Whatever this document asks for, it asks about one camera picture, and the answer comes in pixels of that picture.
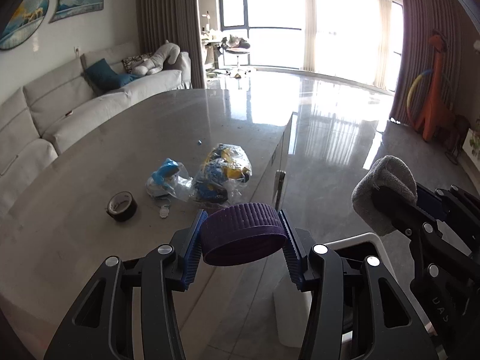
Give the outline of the patterned cushion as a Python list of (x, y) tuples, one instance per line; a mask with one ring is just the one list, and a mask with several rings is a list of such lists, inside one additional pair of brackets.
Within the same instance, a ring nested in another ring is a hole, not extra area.
[(122, 60), (123, 67), (125, 71), (130, 74), (137, 65), (142, 64), (147, 59), (151, 57), (151, 53), (145, 53), (142, 55), (135, 55), (131, 57), (124, 58)]

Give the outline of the yellow blue toy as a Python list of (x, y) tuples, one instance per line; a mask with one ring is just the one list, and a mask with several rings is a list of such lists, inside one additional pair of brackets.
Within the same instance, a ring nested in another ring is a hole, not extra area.
[(252, 177), (252, 166), (239, 145), (218, 144), (200, 165), (192, 181), (191, 198), (197, 203), (233, 205)]

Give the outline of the white swivel stool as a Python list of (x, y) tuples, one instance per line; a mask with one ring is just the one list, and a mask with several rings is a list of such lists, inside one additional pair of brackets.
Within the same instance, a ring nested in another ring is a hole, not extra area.
[(235, 56), (236, 67), (229, 74), (237, 80), (241, 79), (245, 72), (241, 69), (240, 57), (250, 54), (250, 42), (243, 37), (228, 35), (222, 39), (220, 48), (223, 50), (223, 53)]

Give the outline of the light grey sectional sofa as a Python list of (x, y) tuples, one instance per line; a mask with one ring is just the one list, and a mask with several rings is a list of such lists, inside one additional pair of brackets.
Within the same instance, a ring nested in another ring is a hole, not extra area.
[(191, 86), (191, 58), (182, 51), (175, 63), (121, 88), (103, 91), (89, 82), (86, 68), (105, 61), (116, 73), (144, 58), (127, 43), (91, 51), (22, 86), (1, 102), (1, 213), (50, 164), (95, 128), (156, 94)]

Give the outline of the white plush toy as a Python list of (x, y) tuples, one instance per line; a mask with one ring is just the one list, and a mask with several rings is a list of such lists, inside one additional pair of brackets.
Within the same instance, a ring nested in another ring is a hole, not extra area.
[(131, 73), (138, 77), (144, 77), (161, 72), (165, 63), (170, 65), (176, 63), (180, 52), (181, 48), (178, 45), (167, 41), (153, 55), (134, 66)]

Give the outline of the potted green plant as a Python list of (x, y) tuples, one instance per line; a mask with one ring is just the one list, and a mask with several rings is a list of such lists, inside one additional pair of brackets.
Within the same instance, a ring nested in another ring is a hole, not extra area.
[(480, 123), (479, 119), (476, 120), (473, 128), (470, 128), (467, 132), (465, 142), (463, 144), (463, 150), (467, 154), (468, 158), (472, 161), (476, 169), (480, 170)]

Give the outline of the orange giraffe ride-on toy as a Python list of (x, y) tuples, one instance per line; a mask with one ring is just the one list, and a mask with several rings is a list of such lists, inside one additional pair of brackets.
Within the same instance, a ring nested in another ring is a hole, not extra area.
[[(443, 85), (449, 87), (448, 94), (452, 93), (452, 86), (448, 77), (443, 73), (443, 65), (448, 50), (444, 36), (433, 30), (428, 39), (433, 47), (433, 67), (420, 73), (412, 82), (407, 94), (406, 111), (408, 121), (417, 133), (420, 133), (425, 142), (432, 141), (435, 137), (444, 144), (448, 150), (453, 150), (458, 143), (460, 133), (458, 132), (459, 115), (453, 112), (453, 100), (447, 105), (443, 100)], [(429, 88), (421, 106), (421, 111), (416, 119), (413, 118), (411, 105), (416, 87), (422, 79), (431, 75)]]

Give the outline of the grey sock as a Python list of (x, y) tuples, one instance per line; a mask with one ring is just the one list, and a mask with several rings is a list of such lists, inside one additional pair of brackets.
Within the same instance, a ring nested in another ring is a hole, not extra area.
[(352, 207), (378, 235), (395, 228), (387, 215), (397, 202), (416, 204), (416, 180), (406, 163), (395, 156), (378, 159), (352, 192)]

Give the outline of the black tape roll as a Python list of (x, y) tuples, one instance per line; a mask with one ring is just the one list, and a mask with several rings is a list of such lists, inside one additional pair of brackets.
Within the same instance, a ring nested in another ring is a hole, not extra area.
[(137, 211), (137, 202), (129, 191), (115, 194), (106, 205), (106, 213), (116, 222), (131, 219)]

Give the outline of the grey brown curtain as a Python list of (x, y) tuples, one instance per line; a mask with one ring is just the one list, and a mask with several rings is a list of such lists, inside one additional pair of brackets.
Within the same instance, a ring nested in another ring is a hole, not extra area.
[(166, 41), (189, 53), (191, 83), (205, 87), (198, 0), (136, 0), (137, 29), (142, 52), (155, 51)]

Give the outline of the oval landscape wall art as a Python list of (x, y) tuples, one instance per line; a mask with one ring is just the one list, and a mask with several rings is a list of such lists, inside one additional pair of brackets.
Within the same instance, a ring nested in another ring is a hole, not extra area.
[(28, 40), (43, 22), (50, 0), (23, 0), (1, 34), (1, 50), (11, 50)]

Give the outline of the purple ribbed lid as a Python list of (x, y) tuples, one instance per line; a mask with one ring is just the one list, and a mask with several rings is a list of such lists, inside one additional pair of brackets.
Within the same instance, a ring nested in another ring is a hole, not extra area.
[(208, 216), (200, 228), (202, 256), (214, 267), (233, 267), (266, 258), (287, 240), (278, 213), (259, 202), (231, 205)]

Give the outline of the teal throw pillow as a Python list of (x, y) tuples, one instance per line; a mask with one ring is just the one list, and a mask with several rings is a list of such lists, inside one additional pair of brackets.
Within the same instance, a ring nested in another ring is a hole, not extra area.
[(120, 89), (140, 78), (134, 74), (116, 73), (103, 58), (85, 70), (86, 76), (103, 92)]

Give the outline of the sheer white curtain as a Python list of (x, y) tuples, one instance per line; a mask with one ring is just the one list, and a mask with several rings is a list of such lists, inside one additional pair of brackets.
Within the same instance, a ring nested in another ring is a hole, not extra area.
[(306, 72), (385, 89), (393, 0), (304, 0)]

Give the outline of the white trash bin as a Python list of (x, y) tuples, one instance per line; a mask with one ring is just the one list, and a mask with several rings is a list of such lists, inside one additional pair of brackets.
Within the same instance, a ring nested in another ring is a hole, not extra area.
[(436, 359), (424, 324), (391, 272), (374, 255), (345, 258), (316, 243), (314, 282), (300, 359), (340, 359), (352, 334), (354, 359)]

